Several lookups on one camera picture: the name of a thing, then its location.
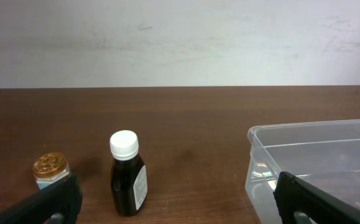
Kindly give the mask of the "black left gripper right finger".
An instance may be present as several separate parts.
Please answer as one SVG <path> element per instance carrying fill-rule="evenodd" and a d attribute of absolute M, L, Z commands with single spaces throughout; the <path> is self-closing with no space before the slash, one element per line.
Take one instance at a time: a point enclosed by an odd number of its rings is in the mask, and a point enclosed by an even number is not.
<path fill-rule="evenodd" d="M 289 172 L 281 172 L 274 198 L 282 223 L 360 224 L 360 210 Z"/>

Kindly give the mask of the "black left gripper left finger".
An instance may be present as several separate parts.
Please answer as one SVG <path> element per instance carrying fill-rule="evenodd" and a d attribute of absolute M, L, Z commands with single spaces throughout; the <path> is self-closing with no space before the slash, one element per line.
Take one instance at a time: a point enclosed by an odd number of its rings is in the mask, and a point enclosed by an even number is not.
<path fill-rule="evenodd" d="M 0 213 L 3 223 L 76 223 L 83 195 L 76 175 L 62 178 Z"/>

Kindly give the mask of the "gold-lid small balm jar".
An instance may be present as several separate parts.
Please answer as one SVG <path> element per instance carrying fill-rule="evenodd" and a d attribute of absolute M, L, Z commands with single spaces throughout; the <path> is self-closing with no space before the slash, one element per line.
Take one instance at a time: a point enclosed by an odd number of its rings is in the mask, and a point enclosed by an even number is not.
<path fill-rule="evenodd" d="M 51 152 L 39 157 L 33 163 L 32 172 L 40 190 L 71 175 L 68 161 L 61 152 Z"/>

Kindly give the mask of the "dark brown syrup bottle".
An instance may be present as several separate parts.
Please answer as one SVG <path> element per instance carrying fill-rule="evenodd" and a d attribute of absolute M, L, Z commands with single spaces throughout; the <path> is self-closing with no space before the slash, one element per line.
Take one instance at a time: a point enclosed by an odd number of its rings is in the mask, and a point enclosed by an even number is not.
<path fill-rule="evenodd" d="M 139 154 L 139 141 L 134 131 L 122 130 L 110 139 L 113 155 L 111 191 L 118 214 L 137 215 L 148 193 L 147 169 Z"/>

